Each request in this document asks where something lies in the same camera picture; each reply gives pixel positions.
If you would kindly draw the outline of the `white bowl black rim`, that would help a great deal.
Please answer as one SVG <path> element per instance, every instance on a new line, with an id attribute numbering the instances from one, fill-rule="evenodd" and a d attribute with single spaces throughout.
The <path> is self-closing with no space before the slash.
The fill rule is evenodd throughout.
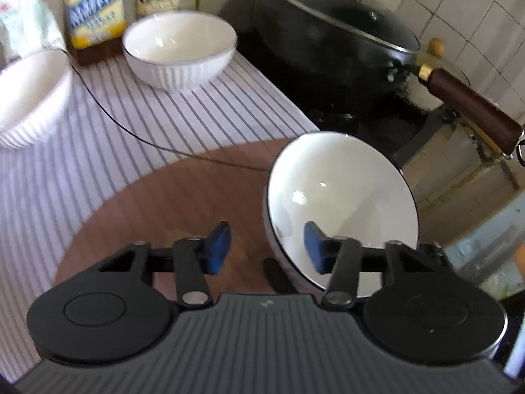
<path id="1" fill-rule="evenodd" d="M 334 132 L 305 133 L 282 149 L 262 201 L 266 237 L 284 276 L 301 294 L 323 295 L 329 277 L 315 271 L 304 226 L 381 248 L 389 240 L 417 248 L 419 217 L 401 171 L 365 142 Z"/>

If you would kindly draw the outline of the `white green seasoning bag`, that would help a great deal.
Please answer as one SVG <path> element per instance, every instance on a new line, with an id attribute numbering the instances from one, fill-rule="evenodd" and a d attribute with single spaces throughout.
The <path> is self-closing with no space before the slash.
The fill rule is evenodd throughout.
<path id="1" fill-rule="evenodd" d="M 49 49 L 66 45 L 45 0 L 1 0 L 2 63 Z"/>

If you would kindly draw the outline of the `white ribbed bowl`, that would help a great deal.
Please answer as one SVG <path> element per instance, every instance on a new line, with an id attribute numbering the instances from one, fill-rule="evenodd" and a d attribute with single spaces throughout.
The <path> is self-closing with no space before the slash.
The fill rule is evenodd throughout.
<path id="1" fill-rule="evenodd" d="M 201 11 L 170 11 L 134 21 L 122 38 L 134 75 L 154 88 L 192 90 L 230 64 L 237 47 L 234 28 Z"/>
<path id="2" fill-rule="evenodd" d="M 56 129 L 72 94 L 73 69 L 68 53 L 47 49 L 1 71 L 1 146 L 27 148 Z"/>

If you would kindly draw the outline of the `yellow label oil bottle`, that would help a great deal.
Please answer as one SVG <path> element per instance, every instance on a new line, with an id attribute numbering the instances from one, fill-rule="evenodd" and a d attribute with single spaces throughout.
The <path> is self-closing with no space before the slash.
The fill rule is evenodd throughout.
<path id="1" fill-rule="evenodd" d="M 122 53 L 124 0 L 63 0 L 68 46 L 81 66 Z"/>

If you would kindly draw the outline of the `black wok with lid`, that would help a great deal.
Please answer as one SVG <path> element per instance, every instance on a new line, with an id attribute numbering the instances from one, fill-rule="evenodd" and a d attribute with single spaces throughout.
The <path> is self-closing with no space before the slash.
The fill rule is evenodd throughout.
<path id="1" fill-rule="evenodd" d="M 321 130 L 387 141 L 425 117 L 404 95 L 415 34 L 375 0 L 229 0 L 240 51 Z"/>

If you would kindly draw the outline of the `striped table cloth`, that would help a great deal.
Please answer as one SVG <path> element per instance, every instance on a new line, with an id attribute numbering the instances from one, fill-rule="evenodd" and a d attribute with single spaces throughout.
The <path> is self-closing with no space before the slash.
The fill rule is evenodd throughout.
<path id="1" fill-rule="evenodd" d="M 228 290 L 265 290 L 262 194 L 269 169 L 314 125 L 246 58 L 183 93 L 151 88 L 123 58 L 74 75 L 44 142 L 1 152 L 1 373 L 38 361 L 35 299 L 137 240 L 157 246 L 229 222 Z"/>

